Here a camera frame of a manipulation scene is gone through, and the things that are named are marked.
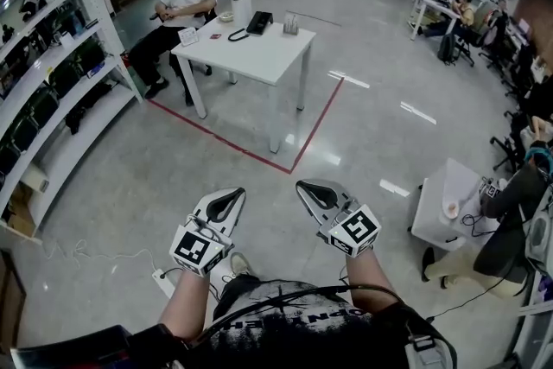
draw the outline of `black telephone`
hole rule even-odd
[[[256,11],[256,14],[251,19],[250,24],[248,25],[248,28],[246,29],[246,34],[242,35],[238,38],[234,38],[235,35],[241,33],[244,31],[244,29],[239,29],[238,31],[232,33],[228,36],[229,41],[242,41],[248,37],[250,37],[250,34],[255,35],[263,35],[263,32],[265,31],[265,28],[267,28],[267,24],[271,22],[274,23],[273,20],[273,14],[272,13],[265,13],[263,11]]]
[[[246,32],[248,34],[257,34],[262,35],[267,28],[267,24],[271,22],[274,23],[272,13],[265,13],[263,11],[256,11],[253,19],[251,19]]]

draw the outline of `power strip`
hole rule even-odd
[[[156,281],[157,285],[162,288],[162,291],[165,292],[165,295],[168,298],[171,298],[173,296],[173,292],[175,292],[175,286],[171,283],[167,276],[162,277],[162,274],[163,270],[158,269],[152,274],[152,277]]]

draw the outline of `tiled floor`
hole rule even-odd
[[[148,21],[154,2],[141,0],[118,16],[125,45],[155,26]],[[219,0],[218,11],[227,10],[228,4]],[[86,241],[83,252],[92,256],[133,255],[147,248],[156,267],[168,269],[177,225],[203,194],[222,187],[247,191],[233,240],[256,273],[336,284],[343,255],[315,236],[316,226],[296,197],[295,182],[308,177],[340,181],[371,207],[383,225],[376,253],[399,294],[421,315],[439,313],[481,292],[471,283],[447,291],[438,283],[422,283],[419,264],[425,244],[406,228],[416,209],[417,186],[448,157],[491,174],[499,152],[488,141],[508,131],[503,111],[512,108],[496,75],[481,60],[475,68],[463,60],[446,67],[435,57],[438,41],[412,42],[406,25],[410,0],[254,0],[254,8],[271,11],[278,22],[285,10],[293,10],[336,23],[301,19],[302,27],[318,33],[305,111],[297,117],[293,106],[283,103],[287,142],[270,156],[263,88],[242,79],[230,87],[216,75],[206,78],[198,72],[212,116],[203,124],[288,166],[336,86],[329,71],[370,87],[344,82],[291,174],[152,104],[131,105],[65,186],[45,224],[44,251],[6,236],[0,241],[13,248],[29,294],[21,345],[64,340],[117,323],[131,332],[155,323],[167,299],[151,278],[147,252],[108,261],[72,250],[81,239]],[[159,101],[196,118],[183,106],[173,74],[162,72],[171,87]],[[293,90],[294,78],[287,81],[284,89]],[[402,102],[429,118],[406,111]],[[379,186],[381,180],[410,195],[391,194]],[[484,368],[503,358],[519,304],[520,299],[486,295],[436,319],[435,325],[456,347],[461,368]]]

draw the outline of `beige pants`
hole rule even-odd
[[[489,289],[494,284],[497,284],[501,278],[489,277],[480,274],[473,269],[474,262],[479,251],[471,245],[464,245],[461,248],[448,253],[442,260],[431,264],[424,274],[430,280],[439,277],[447,277],[446,285],[452,286],[459,282],[462,278],[470,278],[478,283],[482,288]],[[490,290],[491,294],[499,298],[507,298],[516,295],[522,288],[523,283],[513,283],[504,280],[495,288]]]

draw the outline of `table leg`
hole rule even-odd
[[[196,112],[200,118],[206,118],[207,112],[204,107],[204,102],[201,101],[200,92],[198,91],[198,86],[188,65],[188,60],[184,57],[177,56],[179,65],[181,65],[182,75],[184,75],[184,80],[187,82],[188,90],[190,91],[190,96],[194,101],[194,106],[196,107]]]
[[[311,45],[309,45],[309,48],[306,50],[305,53],[303,53],[302,72],[300,73],[300,91],[297,96],[297,106],[296,106],[296,108],[299,111],[303,111],[303,108],[305,108],[305,83],[308,78],[310,61],[311,61]]]
[[[411,35],[411,40],[414,41],[416,37],[416,31],[421,26],[421,22],[423,21],[424,12],[426,11],[426,3],[423,2],[423,5],[421,6],[421,12],[418,13],[418,19],[416,19],[416,25],[415,29],[413,29],[413,34]]]
[[[421,2],[421,0],[415,0],[415,3],[413,3],[413,9],[411,10],[411,14],[409,14],[409,19],[415,15],[416,7]]]
[[[453,27],[455,26],[455,22],[457,22],[457,19],[452,18],[448,26],[447,34],[451,34],[453,32]]]
[[[236,85],[236,83],[238,82],[236,80],[236,74],[231,71],[227,71],[226,73],[228,75],[228,81],[231,82],[233,85]]]
[[[269,87],[270,115],[269,115],[269,149],[276,154],[280,148],[280,114],[278,113],[278,101],[280,89],[278,86]]]

